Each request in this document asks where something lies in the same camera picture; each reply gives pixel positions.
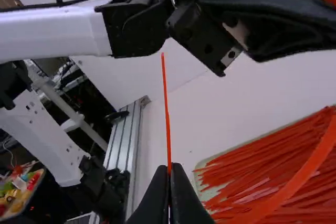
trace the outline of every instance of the orange plastic strip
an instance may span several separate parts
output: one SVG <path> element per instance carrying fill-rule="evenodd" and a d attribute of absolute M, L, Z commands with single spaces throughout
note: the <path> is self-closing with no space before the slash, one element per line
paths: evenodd
<path fill-rule="evenodd" d="M 161 53 L 162 77 L 163 77 L 163 92 L 164 92 L 164 109 L 166 115 L 166 138 L 167 138 L 167 166 L 168 174 L 172 171 L 172 147 L 170 139 L 170 119 L 168 112 L 168 97 L 167 97 L 167 81 L 166 81 L 166 66 L 164 63 L 164 53 Z"/>
<path fill-rule="evenodd" d="M 266 200 L 250 212 L 236 216 L 228 224 L 254 224 L 278 209 L 285 200 L 292 197 L 311 175 L 320 167 L 332 151 L 336 142 L 336 115 L 333 115 L 325 135 L 313 151 L 307 162 L 294 175 L 294 177 L 269 200 Z"/>

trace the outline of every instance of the pile of orange strips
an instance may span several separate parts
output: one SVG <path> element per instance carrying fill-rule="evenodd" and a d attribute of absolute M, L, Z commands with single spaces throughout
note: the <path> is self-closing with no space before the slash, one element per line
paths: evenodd
<path fill-rule="evenodd" d="M 336 223 L 335 142 L 330 106 L 211 160 L 196 170 L 221 188 L 205 208 L 217 224 Z"/>

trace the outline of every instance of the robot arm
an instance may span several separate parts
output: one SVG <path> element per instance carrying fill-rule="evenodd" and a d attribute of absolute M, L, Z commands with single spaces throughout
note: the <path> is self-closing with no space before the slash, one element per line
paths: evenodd
<path fill-rule="evenodd" d="M 175 0 L 174 4 L 171 0 L 109 0 L 73 6 L 79 2 L 57 0 L 0 13 L 0 62 L 7 62 L 0 65 L 0 78 L 7 80 L 0 84 L 1 110 L 15 113 L 19 109 L 16 103 L 24 110 L 21 105 L 25 102 L 17 101 L 23 95 L 30 99 L 29 80 L 16 63 L 8 62 L 13 60 L 69 55 L 147 56 L 172 37 L 212 72 L 224 76 L 224 70 L 241 51 L 263 62 L 302 51 L 336 48 L 336 11 L 323 0 Z M 3 75 L 5 68 L 21 81 L 14 82 L 12 76 Z M 21 116 L 19 122 L 9 121 L 5 126 L 15 136 L 19 133 L 14 123 L 24 129 L 32 125 L 30 121 Z M 67 155 L 62 153 L 67 149 L 52 146 L 48 136 L 37 137 L 44 139 L 40 145 L 40 151 L 47 150 L 44 159 L 49 151 L 54 152 L 50 158 L 58 160 Z M 59 133 L 57 137 L 67 136 Z M 66 139 L 64 145 L 69 144 L 71 140 Z M 23 145 L 29 149 L 28 142 Z M 92 166 L 94 162 L 88 161 L 87 154 L 80 150 L 74 157 L 79 157 L 80 162 L 73 161 L 72 156 L 64 159 L 69 174 L 71 167 L 76 171 L 71 182 L 61 179 L 56 169 L 51 172 L 66 187 L 98 181 L 95 188 L 99 189 L 90 190 L 97 196 L 96 209 L 108 214 L 105 195 L 112 192 L 104 187 L 103 168 L 94 165 L 94 178 L 89 170 L 83 175 L 86 164 Z"/>

